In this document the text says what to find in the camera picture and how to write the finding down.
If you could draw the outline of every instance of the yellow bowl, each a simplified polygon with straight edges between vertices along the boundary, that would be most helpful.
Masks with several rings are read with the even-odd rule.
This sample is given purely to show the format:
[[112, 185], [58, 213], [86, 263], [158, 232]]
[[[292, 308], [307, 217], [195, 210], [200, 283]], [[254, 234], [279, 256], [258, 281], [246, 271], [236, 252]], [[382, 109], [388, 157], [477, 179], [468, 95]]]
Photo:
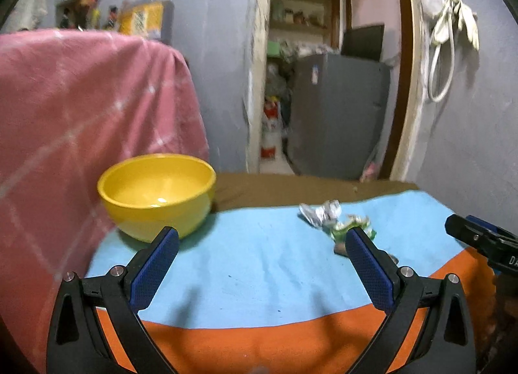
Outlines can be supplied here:
[[137, 156], [109, 168], [97, 183], [121, 231], [151, 242], [164, 226], [185, 237], [201, 225], [214, 198], [216, 173], [186, 155]]

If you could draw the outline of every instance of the orange cloth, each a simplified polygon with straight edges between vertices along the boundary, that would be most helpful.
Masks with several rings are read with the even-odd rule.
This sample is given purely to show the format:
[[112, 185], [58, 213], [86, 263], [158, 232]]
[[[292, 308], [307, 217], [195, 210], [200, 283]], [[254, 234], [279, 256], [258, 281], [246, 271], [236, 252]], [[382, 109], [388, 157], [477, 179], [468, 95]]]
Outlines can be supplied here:
[[[432, 277], [454, 272], [461, 281], [479, 342], [493, 311], [493, 270], [475, 250], [462, 251]], [[418, 311], [390, 370], [405, 363], [426, 310]], [[372, 304], [319, 319], [275, 327], [182, 329], [144, 322], [149, 334], [180, 374], [245, 374], [264, 366], [279, 374], [343, 374], [376, 333], [385, 314]], [[133, 369], [108, 314], [99, 311], [113, 354]]]

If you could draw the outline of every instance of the pink blanket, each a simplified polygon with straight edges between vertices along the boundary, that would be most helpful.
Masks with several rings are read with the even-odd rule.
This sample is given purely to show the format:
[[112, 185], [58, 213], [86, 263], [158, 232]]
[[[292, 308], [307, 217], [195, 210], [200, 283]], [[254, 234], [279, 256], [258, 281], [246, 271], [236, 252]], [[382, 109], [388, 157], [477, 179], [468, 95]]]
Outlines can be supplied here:
[[64, 273], [84, 275], [113, 228], [97, 179], [159, 152], [208, 159], [178, 51], [110, 32], [0, 37], [0, 315], [40, 372]]

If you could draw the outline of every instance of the blue gripper pad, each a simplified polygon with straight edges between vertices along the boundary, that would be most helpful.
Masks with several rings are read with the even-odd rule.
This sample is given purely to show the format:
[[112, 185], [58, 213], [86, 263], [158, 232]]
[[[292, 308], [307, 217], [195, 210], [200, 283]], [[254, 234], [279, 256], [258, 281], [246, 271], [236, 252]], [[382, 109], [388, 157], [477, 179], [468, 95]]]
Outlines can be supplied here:
[[[373, 252], [362, 240], [361, 234], [357, 232], [358, 229], [350, 229], [345, 236], [347, 254], [374, 307], [378, 310], [389, 312], [394, 307], [394, 284], [377, 261]], [[370, 242], [371, 248], [374, 248], [372, 251], [379, 252], [369, 237], [364, 232], [361, 233]]]
[[129, 305], [136, 313], [147, 308], [180, 247], [178, 232], [165, 227], [151, 245], [128, 264]]
[[490, 224], [489, 222], [483, 221], [482, 219], [479, 219], [476, 216], [468, 215], [468, 216], [466, 216], [466, 220], [473, 222], [474, 224], [477, 224], [477, 225], [481, 226], [482, 228], [487, 229], [488, 231], [498, 233], [497, 226]]

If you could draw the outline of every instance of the floor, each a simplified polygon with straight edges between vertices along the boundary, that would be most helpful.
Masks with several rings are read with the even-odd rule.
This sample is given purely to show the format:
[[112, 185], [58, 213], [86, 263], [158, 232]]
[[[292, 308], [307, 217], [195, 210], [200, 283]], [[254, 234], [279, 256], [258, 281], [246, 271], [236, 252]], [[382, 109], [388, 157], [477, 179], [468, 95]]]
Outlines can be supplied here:
[[275, 159], [261, 159], [259, 172], [261, 174], [294, 175], [283, 153], [278, 153]]

